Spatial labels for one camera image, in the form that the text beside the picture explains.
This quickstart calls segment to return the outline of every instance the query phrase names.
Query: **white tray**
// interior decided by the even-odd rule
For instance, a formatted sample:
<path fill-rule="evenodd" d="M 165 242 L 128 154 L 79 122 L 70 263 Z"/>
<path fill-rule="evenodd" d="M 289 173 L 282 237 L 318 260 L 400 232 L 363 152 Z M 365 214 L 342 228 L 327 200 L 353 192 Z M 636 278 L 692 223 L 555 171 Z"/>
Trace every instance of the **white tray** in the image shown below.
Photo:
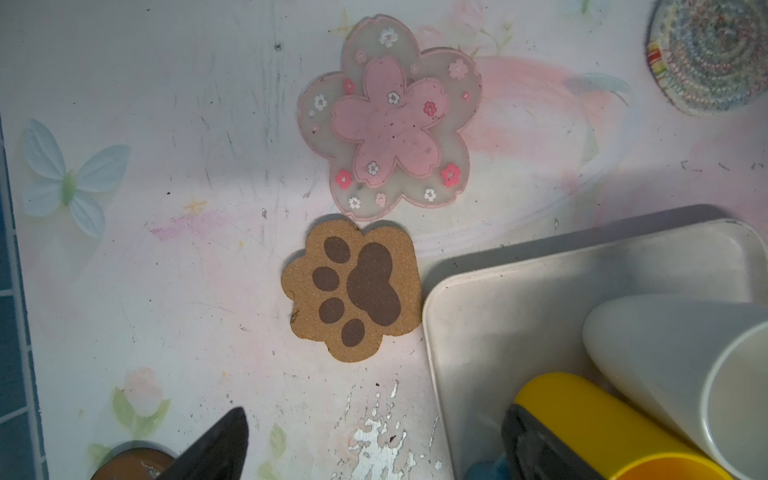
<path fill-rule="evenodd" d="M 424 330 L 453 470 L 503 451 L 518 390 L 547 372 L 598 384 L 581 325 L 600 303 L 681 293 L 768 303 L 766 244 L 748 225 L 714 220 L 452 276 L 429 294 Z"/>

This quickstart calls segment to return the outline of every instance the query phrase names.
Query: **cherry blossom coaster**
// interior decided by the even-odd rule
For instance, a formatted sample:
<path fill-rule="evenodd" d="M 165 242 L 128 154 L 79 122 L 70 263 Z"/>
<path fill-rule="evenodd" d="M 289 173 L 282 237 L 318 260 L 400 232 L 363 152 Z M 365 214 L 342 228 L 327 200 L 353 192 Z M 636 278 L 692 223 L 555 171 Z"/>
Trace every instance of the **cherry blossom coaster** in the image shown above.
<path fill-rule="evenodd" d="M 403 23 L 378 15 L 347 38 L 342 71 L 299 98 L 299 129 L 331 160 L 331 194 L 347 216 L 375 220 L 400 197 L 442 207 L 467 184 L 469 153 L 458 133 L 481 91 L 470 57 L 451 48 L 422 52 Z"/>

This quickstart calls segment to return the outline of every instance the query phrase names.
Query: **yellow cup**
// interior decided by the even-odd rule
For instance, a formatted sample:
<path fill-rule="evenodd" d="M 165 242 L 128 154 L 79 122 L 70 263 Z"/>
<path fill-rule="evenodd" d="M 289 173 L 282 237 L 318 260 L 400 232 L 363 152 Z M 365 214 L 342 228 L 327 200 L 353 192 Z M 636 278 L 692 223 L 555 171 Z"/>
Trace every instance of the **yellow cup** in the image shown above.
<path fill-rule="evenodd" d="M 607 480 L 732 480 L 717 463 L 580 376 L 539 376 L 515 402 Z"/>

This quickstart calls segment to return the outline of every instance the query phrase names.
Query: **white table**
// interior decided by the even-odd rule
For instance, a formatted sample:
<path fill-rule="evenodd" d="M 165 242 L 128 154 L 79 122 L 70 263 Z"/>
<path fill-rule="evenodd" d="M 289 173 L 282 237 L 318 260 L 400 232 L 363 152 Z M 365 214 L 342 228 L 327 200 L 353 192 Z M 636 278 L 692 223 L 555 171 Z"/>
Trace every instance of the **white table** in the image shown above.
<path fill-rule="evenodd" d="M 465 131 L 466 191 L 385 217 L 412 235 L 422 278 L 460 253 L 688 204 L 768 233 L 768 97 L 716 118 L 680 113 L 644 57 L 651 1 L 595 3 L 581 14 L 581 0 L 3 2 L 0 114 L 51 478 L 89 478 L 89 452 L 132 439 L 113 411 L 127 381 L 136 412 L 170 399 L 146 436 L 176 453 L 244 406 L 244 478 L 269 478 L 265 462 L 279 478 L 452 477 L 422 329 L 343 364 L 292 334 L 280 289 L 310 226 L 337 213 L 296 100 L 339 68 L 364 16 L 404 21 L 425 48 L 477 49 L 484 77 L 486 110 Z M 563 89 L 590 72 L 628 90 Z M 68 168 L 131 147 L 119 187 L 95 196 L 101 240 L 64 208 L 24 215 L 37 178 L 23 153 L 30 118 Z M 367 419 L 386 423 L 381 445 L 358 442 L 377 436 Z"/>

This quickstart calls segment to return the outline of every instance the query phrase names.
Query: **blue butterfly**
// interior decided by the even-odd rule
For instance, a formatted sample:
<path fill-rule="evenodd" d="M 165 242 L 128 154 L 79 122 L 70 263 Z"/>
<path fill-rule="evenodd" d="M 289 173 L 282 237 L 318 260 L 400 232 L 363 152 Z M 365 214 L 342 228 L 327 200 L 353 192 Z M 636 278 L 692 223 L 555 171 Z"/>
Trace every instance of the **blue butterfly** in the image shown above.
<path fill-rule="evenodd" d="M 106 192 L 125 175 L 128 146 L 112 145 L 85 162 L 80 170 L 67 171 L 56 139 L 45 125 L 29 121 L 24 156 L 29 167 L 45 177 L 24 190 L 24 213 L 47 217 L 61 205 L 69 207 L 74 222 L 90 237 L 104 233 L 104 211 L 85 192 Z"/>

